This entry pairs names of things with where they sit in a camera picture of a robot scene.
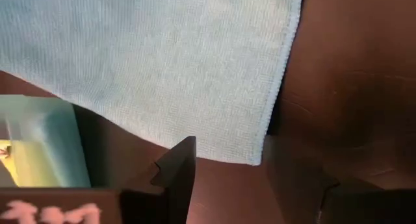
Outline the grey microfiber towel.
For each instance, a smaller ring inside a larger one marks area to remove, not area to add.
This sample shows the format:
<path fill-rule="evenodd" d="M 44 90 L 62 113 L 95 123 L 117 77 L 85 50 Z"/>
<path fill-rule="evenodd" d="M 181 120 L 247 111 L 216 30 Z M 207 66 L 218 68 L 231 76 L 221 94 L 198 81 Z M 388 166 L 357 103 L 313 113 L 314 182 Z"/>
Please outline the grey microfiber towel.
<path fill-rule="evenodd" d="M 261 163 L 302 0 L 0 0 L 0 70 L 200 158 Z"/>

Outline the teal translucent plastic tray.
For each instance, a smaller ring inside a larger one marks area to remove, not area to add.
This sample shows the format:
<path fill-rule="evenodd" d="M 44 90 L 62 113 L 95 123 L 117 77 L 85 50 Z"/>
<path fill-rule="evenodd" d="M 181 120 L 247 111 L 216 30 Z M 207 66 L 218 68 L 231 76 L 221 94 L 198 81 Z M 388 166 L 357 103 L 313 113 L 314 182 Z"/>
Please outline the teal translucent plastic tray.
<path fill-rule="evenodd" d="M 90 187 L 70 103 L 52 97 L 0 95 L 0 140 L 39 143 L 60 182 L 58 187 Z"/>

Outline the orange-yellow microfiber towel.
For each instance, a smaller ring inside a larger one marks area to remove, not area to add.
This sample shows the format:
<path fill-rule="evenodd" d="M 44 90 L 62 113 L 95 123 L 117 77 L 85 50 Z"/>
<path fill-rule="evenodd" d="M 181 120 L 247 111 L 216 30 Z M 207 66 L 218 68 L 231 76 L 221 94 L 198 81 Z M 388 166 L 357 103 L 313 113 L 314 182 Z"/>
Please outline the orange-yellow microfiber towel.
<path fill-rule="evenodd" d="M 17 187 L 58 187 L 60 182 L 39 143 L 0 140 L 0 163 Z"/>

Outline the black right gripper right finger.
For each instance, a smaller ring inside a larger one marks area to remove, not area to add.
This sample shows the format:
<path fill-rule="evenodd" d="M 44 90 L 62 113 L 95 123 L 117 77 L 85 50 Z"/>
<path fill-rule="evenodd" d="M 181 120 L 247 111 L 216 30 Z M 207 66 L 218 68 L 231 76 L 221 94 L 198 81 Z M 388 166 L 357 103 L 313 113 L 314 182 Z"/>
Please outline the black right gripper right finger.
<path fill-rule="evenodd" d="M 267 136 L 268 178 L 286 224 L 321 224 L 330 201 L 378 190 L 381 155 L 328 139 Z"/>

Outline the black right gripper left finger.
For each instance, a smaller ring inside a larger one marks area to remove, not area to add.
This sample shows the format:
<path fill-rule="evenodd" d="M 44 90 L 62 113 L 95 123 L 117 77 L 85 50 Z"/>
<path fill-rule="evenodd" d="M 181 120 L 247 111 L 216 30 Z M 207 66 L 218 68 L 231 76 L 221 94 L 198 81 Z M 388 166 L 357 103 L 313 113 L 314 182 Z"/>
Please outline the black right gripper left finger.
<path fill-rule="evenodd" d="M 122 223 L 186 224 L 195 173 L 196 138 L 188 136 L 122 188 Z"/>

